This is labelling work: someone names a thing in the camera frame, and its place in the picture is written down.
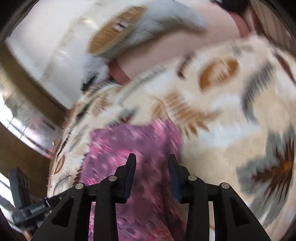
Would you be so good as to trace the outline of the stained glass window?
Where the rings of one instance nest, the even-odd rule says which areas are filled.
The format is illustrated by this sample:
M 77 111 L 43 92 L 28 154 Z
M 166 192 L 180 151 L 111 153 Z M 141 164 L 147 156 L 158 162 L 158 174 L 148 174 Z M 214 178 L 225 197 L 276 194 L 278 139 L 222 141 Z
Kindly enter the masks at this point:
M 1 123 L 16 138 L 51 159 L 61 129 L 25 98 L 1 66 Z

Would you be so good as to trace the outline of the pink bolster pillow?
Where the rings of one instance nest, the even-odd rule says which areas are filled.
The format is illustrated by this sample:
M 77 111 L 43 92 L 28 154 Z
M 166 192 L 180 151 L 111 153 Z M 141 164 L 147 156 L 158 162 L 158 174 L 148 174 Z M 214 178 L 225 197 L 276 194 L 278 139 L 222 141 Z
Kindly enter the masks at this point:
M 242 38 L 250 33 L 240 15 L 224 10 L 218 4 L 198 4 L 193 9 L 206 20 L 206 31 L 199 33 L 179 29 L 132 47 L 109 64 L 111 77 L 125 85 L 162 62 L 185 56 L 211 44 Z

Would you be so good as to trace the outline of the striped beige pillow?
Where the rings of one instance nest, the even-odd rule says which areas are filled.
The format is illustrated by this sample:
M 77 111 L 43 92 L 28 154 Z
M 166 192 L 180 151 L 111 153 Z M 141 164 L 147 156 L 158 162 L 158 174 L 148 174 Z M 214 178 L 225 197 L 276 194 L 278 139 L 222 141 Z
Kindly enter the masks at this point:
M 295 20 L 278 1 L 250 1 L 254 27 L 273 44 L 295 54 Z

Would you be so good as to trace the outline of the cream leaf-pattern blanket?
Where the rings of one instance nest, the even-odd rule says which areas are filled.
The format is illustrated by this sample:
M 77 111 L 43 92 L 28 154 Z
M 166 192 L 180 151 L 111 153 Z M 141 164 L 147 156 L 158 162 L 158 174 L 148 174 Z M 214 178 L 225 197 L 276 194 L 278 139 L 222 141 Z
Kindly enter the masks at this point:
M 257 36 L 90 88 L 66 120 L 47 194 L 80 180 L 96 129 L 165 121 L 180 130 L 182 164 L 205 182 L 229 183 L 281 239 L 295 219 L 295 57 Z

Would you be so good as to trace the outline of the grey quilted blanket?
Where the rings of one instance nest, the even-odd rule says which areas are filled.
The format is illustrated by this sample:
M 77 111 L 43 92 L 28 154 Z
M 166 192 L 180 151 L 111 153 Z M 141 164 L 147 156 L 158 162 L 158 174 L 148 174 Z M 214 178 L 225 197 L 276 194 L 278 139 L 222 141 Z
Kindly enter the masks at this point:
M 151 1 L 142 6 L 147 11 L 135 24 L 133 30 L 115 47 L 99 56 L 88 54 L 83 82 L 99 82 L 109 77 L 109 63 L 125 50 L 146 42 L 155 36 L 179 28 L 203 31 L 206 21 L 192 8 L 178 1 Z

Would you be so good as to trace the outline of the brown embroidered cushion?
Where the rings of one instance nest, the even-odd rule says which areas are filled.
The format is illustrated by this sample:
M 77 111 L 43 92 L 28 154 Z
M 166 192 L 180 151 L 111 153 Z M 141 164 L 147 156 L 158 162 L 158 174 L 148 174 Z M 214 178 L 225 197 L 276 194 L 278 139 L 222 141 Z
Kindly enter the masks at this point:
M 87 48 L 88 53 L 99 56 L 115 47 L 133 30 L 146 11 L 145 6 L 131 6 L 112 18 L 91 38 Z

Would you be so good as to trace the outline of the black garment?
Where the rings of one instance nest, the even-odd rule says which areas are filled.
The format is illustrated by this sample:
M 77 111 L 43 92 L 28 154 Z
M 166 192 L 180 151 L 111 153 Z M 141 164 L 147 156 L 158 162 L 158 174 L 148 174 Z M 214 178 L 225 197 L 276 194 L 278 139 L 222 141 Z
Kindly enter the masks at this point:
M 226 11 L 234 12 L 239 15 L 243 14 L 247 10 L 250 3 L 249 0 L 221 0 L 211 2 L 218 4 Z

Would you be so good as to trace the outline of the purple floral cloth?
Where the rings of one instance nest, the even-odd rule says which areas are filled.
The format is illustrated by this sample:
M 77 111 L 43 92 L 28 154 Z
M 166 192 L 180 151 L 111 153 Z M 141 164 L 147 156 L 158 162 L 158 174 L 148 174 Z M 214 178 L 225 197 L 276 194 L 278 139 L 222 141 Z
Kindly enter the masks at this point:
M 80 173 L 80 182 L 99 183 L 126 163 L 137 158 L 131 196 L 116 207 L 120 240 L 183 240 L 186 222 L 171 192 L 168 171 L 170 154 L 181 152 L 182 138 L 169 120 L 149 125 L 115 125 L 93 130 L 90 147 Z

